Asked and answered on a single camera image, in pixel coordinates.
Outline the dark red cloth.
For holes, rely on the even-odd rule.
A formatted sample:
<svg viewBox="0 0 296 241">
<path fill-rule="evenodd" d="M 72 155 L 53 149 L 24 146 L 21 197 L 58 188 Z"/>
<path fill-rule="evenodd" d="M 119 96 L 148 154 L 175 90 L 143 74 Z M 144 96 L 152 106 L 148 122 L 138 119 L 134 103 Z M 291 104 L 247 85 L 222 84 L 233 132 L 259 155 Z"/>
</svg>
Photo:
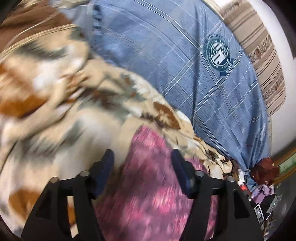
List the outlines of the dark red cloth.
<svg viewBox="0 0 296 241">
<path fill-rule="evenodd" d="M 250 176 L 258 185 L 270 186 L 279 174 L 280 168 L 274 166 L 271 157 L 263 158 L 250 170 Z"/>
</svg>

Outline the striped floral bolster pillow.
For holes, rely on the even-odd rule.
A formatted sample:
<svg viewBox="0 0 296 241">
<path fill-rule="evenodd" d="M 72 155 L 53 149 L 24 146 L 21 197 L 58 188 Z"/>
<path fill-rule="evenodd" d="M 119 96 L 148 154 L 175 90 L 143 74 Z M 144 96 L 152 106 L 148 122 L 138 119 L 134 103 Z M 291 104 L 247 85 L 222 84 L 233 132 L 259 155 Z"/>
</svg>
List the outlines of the striped floral bolster pillow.
<svg viewBox="0 0 296 241">
<path fill-rule="evenodd" d="M 249 1 L 231 1 L 220 15 L 250 58 L 267 115 L 272 116 L 284 104 L 286 92 L 280 59 L 266 26 Z"/>
</svg>

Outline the purple floral shirt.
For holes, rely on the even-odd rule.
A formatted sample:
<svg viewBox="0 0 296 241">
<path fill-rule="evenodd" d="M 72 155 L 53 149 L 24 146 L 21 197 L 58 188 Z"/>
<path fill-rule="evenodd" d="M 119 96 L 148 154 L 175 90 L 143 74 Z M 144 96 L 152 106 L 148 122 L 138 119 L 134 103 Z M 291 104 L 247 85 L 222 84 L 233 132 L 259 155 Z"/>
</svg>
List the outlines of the purple floral shirt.
<svg viewBox="0 0 296 241">
<path fill-rule="evenodd" d="M 182 193 L 171 164 L 172 148 L 141 126 L 129 153 L 95 208 L 105 240 L 179 240 L 192 200 Z"/>
</svg>

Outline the light purple garment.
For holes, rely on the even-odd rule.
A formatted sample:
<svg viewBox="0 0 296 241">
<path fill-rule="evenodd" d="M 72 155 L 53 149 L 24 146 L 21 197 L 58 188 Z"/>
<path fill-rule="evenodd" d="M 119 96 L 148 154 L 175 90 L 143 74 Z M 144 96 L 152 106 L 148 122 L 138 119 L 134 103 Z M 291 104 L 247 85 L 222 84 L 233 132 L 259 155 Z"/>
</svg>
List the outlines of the light purple garment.
<svg viewBox="0 0 296 241">
<path fill-rule="evenodd" d="M 266 196 L 274 194 L 274 186 L 258 185 L 251 194 L 255 203 L 261 203 Z"/>
</svg>

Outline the beige leaf pattern blanket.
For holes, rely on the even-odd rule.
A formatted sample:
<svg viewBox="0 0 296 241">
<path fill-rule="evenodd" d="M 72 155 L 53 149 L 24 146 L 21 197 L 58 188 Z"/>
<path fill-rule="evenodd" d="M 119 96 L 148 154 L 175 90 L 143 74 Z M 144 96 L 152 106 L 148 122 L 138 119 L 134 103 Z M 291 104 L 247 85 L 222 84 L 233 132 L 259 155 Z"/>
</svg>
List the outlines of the beige leaf pattern blanket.
<svg viewBox="0 0 296 241">
<path fill-rule="evenodd" d="M 112 149 L 107 188 L 141 126 L 210 177 L 232 172 L 181 111 L 141 76 L 94 54 L 47 1 L 16 5 L 1 24 L 1 217 L 12 232 L 23 230 L 51 177 L 73 178 Z"/>
</svg>

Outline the blue plaid duvet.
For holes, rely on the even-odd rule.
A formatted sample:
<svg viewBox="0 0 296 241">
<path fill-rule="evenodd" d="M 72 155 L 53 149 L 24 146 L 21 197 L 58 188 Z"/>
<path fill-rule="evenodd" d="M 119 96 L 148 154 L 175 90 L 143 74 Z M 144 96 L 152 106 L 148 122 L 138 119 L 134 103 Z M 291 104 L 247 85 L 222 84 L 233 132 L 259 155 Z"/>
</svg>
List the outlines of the blue plaid duvet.
<svg viewBox="0 0 296 241">
<path fill-rule="evenodd" d="M 267 113 L 254 67 L 203 1 L 51 1 L 108 63 L 146 79 L 194 132 L 251 169 L 269 154 Z"/>
</svg>

